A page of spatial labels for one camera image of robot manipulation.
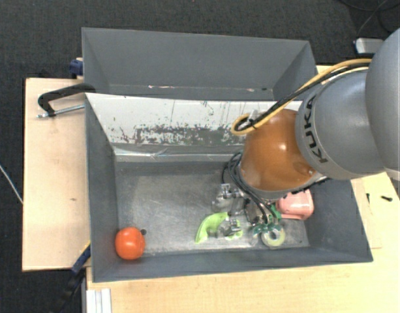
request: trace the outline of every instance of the pink object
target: pink object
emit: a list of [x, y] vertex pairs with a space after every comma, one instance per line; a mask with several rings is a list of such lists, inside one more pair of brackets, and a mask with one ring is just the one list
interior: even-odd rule
[[297, 194], [288, 194], [286, 198], [277, 200], [275, 206], [283, 218], [289, 219], [306, 220], [315, 210], [313, 197], [308, 190]]

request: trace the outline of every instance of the black carpet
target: black carpet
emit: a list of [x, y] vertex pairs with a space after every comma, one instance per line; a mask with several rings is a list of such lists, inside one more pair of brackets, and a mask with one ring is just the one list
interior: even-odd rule
[[[336, 0], [0, 0], [0, 162], [22, 191], [22, 78], [69, 78], [81, 27], [302, 39], [317, 63], [336, 63], [355, 56], [352, 41], [371, 14]], [[383, 25], [400, 26], [400, 7], [381, 14], [360, 35], [385, 38]], [[68, 274], [22, 273], [21, 238], [22, 206], [0, 173], [0, 313], [47, 312]], [[79, 303], [66, 312], [79, 312]]]

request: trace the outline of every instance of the gray robot arm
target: gray robot arm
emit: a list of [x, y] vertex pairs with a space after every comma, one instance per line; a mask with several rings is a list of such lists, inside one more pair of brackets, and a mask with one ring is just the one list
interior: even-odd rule
[[400, 181], [400, 29], [368, 70], [309, 91], [296, 139], [308, 163], [325, 176], [352, 179], [385, 170]]

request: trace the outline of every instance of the black cable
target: black cable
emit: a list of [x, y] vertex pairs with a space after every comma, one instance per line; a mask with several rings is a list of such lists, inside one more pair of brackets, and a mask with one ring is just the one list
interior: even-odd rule
[[383, 5], [385, 5], [389, 0], [383, 0], [383, 2], [380, 2], [380, 0], [377, 0], [377, 6], [374, 9], [369, 9], [369, 8], [362, 8], [356, 5], [353, 5], [351, 3], [349, 3], [348, 1], [345, 0], [337, 0], [338, 2], [342, 3], [343, 5], [349, 7], [349, 8], [353, 8], [356, 10], [360, 10], [362, 12], [372, 12], [372, 15], [370, 15], [370, 17], [368, 17], [368, 19], [365, 20], [365, 22], [363, 23], [363, 25], [359, 28], [358, 31], [358, 36], [361, 32], [361, 30], [367, 25], [367, 23], [372, 19], [373, 16], [377, 15], [377, 20], [379, 25], [381, 26], [381, 28], [383, 30], [385, 30], [387, 33], [392, 33], [392, 30], [389, 30], [385, 25], [384, 22], [382, 21], [382, 12], [386, 12], [388, 10], [394, 9], [395, 7], [398, 7], [400, 5], [400, 1], [392, 6], [389, 6], [387, 8], [381, 8]]
[[232, 156], [232, 158], [229, 160], [227, 164], [228, 172], [230, 174], [230, 177], [232, 178], [234, 184], [238, 186], [240, 190], [242, 190], [245, 194], [247, 194], [252, 201], [256, 204], [256, 206], [259, 208], [260, 212], [262, 213], [262, 216], [264, 217], [264, 221], [266, 224], [269, 224], [269, 218], [265, 212], [265, 203], [262, 201], [262, 199], [256, 195], [253, 191], [251, 191], [239, 178], [239, 173], [237, 171], [240, 160], [241, 160], [241, 152], [237, 152]]
[[372, 14], [368, 17], [368, 19], [365, 20], [365, 22], [364, 22], [364, 23], [361, 25], [361, 27], [359, 28], [358, 34], [356, 35], [357, 37], [360, 36], [362, 29], [368, 24], [369, 21], [371, 21], [371, 19], [372, 19], [378, 12], [381, 11], [381, 7], [382, 7], [383, 5], [385, 5], [388, 1], [390, 1], [390, 0], [384, 0], [383, 2], [381, 2], [381, 3], [376, 7], [376, 9], [374, 9], [374, 10], [372, 11]]
[[[362, 12], [373, 12], [373, 11], [374, 11], [375, 9], [377, 9], [377, 7], [378, 7], [378, 5], [377, 5], [377, 7], [375, 7], [374, 9], [370, 9], [370, 8], [363, 8], [363, 7], [359, 7], [359, 6], [353, 5], [353, 4], [349, 3], [349, 2], [346, 1], [346, 0], [336, 0], [336, 1], [340, 2], [341, 4], [343, 4], [343, 5], [345, 5], [345, 6], [349, 7], [349, 8], [353, 8], [353, 9], [356, 9], [356, 10], [360, 10], [360, 11], [362, 11]], [[382, 9], [381, 12], [386, 12], [387, 10], [394, 9], [395, 7], [398, 7], [399, 5], [400, 5], [400, 2], [398, 2], [398, 3], [395, 4], [394, 6], [390, 6], [390, 7], [388, 7], [388, 8]]]
[[223, 171], [221, 172], [221, 184], [222, 184], [222, 185], [226, 183], [226, 182], [224, 181], [224, 173], [226, 172], [226, 170], [227, 170], [227, 164], [224, 165]]
[[300, 89], [299, 91], [296, 91], [296, 92], [294, 92], [294, 93], [292, 93], [292, 94], [280, 99], [269, 110], [267, 110], [266, 112], [261, 114], [256, 119], [249, 120], [248, 117], [245, 117], [244, 119], [238, 121], [237, 124], [234, 127], [234, 130], [243, 131], [243, 130], [246, 130], [246, 129], [250, 128], [250, 127], [253, 127], [255, 124], [257, 124], [258, 122], [263, 120], [265, 117], [267, 117], [268, 115], [273, 113], [276, 109], [278, 109], [279, 107], [283, 106], [285, 103], [287, 103], [287, 102], [291, 101], [292, 99], [300, 96], [304, 92], [308, 91], [310, 88], [320, 84], [323, 81], [326, 81], [326, 80], [328, 80], [328, 79], [330, 79], [330, 78], [332, 78], [332, 77], [334, 77], [336, 75], [342, 74], [344, 72], [348, 72], [349, 70], [354, 70], [356, 68], [367, 67], [367, 66], [369, 66], [369, 63], [359, 63], [359, 64], [354, 64], [354, 65], [351, 65], [351, 66], [348, 66], [348, 67], [340, 68], [339, 70], [335, 70], [335, 71], [333, 71], [333, 72], [321, 77], [317, 81], [314, 81], [314, 82], [310, 83], [308, 86], [304, 87], [303, 89]]

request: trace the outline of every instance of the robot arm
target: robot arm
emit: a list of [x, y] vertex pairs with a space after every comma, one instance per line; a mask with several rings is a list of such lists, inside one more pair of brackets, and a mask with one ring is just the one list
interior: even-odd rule
[[248, 128], [239, 172], [259, 195], [276, 199], [321, 177], [387, 171], [400, 180], [400, 29], [368, 69], [328, 77], [302, 87], [306, 97], [298, 112], [278, 105], [269, 119]]

